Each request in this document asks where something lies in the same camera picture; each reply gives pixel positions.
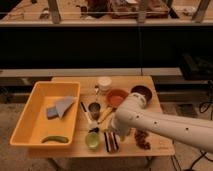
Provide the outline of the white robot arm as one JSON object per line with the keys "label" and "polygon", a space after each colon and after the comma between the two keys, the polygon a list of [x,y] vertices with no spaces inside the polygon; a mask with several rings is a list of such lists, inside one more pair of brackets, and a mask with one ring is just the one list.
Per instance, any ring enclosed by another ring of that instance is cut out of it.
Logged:
{"label": "white robot arm", "polygon": [[112,116],[110,126],[122,138],[130,128],[145,129],[213,153],[213,121],[157,113],[145,106],[144,95],[129,94]]}

